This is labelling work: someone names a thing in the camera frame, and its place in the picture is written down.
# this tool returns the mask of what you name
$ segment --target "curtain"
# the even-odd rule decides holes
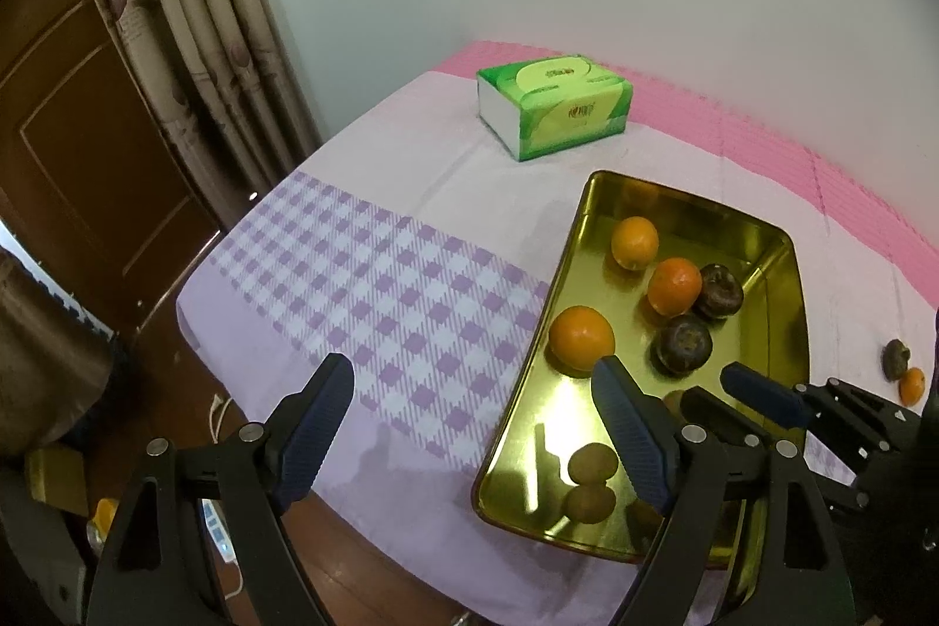
[[[164,140],[224,228],[319,144],[261,0],[95,0]]]
[[[109,341],[0,248],[0,457],[63,435],[100,399]]]

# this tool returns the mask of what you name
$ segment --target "brown wooden door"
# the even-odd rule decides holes
[[[0,0],[0,218],[124,332],[217,231],[92,0]]]

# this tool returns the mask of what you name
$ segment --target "metal pin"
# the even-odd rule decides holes
[[[682,428],[682,438],[688,443],[703,443],[707,438],[707,432],[701,425],[685,425]]]
[[[792,459],[799,455],[799,449],[795,446],[795,443],[792,441],[778,441],[776,442],[776,451],[779,452],[780,456],[784,456],[786,459]]]
[[[264,425],[260,425],[257,422],[249,422],[247,425],[242,425],[241,429],[238,431],[238,437],[245,443],[254,443],[263,434]]]
[[[169,441],[165,438],[154,438],[147,444],[147,454],[151,457],[158,457],[161,454],[165,454],[167,448],[170,448]]]

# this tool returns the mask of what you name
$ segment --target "gold tray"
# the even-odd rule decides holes
[[[663,321],[645,299],[654,267],[631,274],[609,256],[612,229],[629,215],[644,215],[656,225],[659,260],[681,255],[698,267],[720,262],[744,286],[743,309],[712,326],[710,359],[684,380],[665,377],[649,358],[651,339]],[[643,392],[665,397],[701,385],[781,434],[724,393],[720,371],[741,361],[784,385],[809,382],[809,333],[795,248],[782,229],[670,187],[611,171],[596,171],[584,187],[532,347],[473,484],[473,507],[488,523],[523,536],[638,562],[661,519],[636,500],[623,465],[607,481],[617,504],[606,521],[588,526],[563,514],[563,500],[574,485],[567,475],[571,454],[593,441],[612,445],[590,399],[590,380],[562,373],[546,353],[551,322],[577,304],[594,307],[607,318],[616,335],[616,354]],[[800,432],[787,437],[800,446],[804,440]],[[725,505],[712,566],[729,563],[738,527],[744,525],[741,519],[739,503]]]

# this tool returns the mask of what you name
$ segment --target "power strip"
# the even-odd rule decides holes
[[[232,546],[231,537],[228,535],[228,528],[219,515],[215,502],[211,499],[202,500],[202,513],[205,515],[205,527],[208,528],[208,535],[212,537],[212,543],[219,550],[225,562],[229,565],[237,562],[235,557],[235,548]]]

